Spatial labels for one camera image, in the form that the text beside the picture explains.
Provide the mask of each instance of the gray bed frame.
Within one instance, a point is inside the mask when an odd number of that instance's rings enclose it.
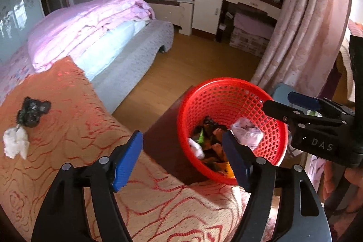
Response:
[[[159,49],[167,52],[174,40],[169,22],[152,20],[122,53],[92,81],[96,94],[112,114],[151,67]]]

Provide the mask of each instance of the crumpled white tissue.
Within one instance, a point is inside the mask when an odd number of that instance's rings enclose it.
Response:
[[[2,138],[4,142],[4,153],[12,159],[20,153],[21,158],[26,159],[29,148],[28,134],[19,124],[10,127],[4,132]]]
[[[188,143],[193,151],[194,156],[198,159],[204,159],[204,152],[202,150],[202,147],[198,143],[194,142],[191,138],[188,138]]]

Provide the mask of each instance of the green item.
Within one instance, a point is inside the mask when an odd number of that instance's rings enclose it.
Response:
[[[203,128],[200,132],[200,135],[199,135],[199,139],[198,139],[198,144],[201,145],[201,147],[203,148],[204,147],[204,133],[203,133]]]
[[[311,110],[308,110],[306,115],[316,116],[316,117],[323,117],[318,111],[311,111]]]

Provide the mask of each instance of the wooden table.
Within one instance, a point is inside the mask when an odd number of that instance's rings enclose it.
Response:
[[[168,173],[190,185],[208,178],[194,168],[179,144],[177,115],[185,94],[144,134],[144,151]]]

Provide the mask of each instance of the pink curtain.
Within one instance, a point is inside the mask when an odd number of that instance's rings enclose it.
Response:
[[[271,91],[280,82],[317,96],[338,55],[351,0],[285,0],[251,82]]]

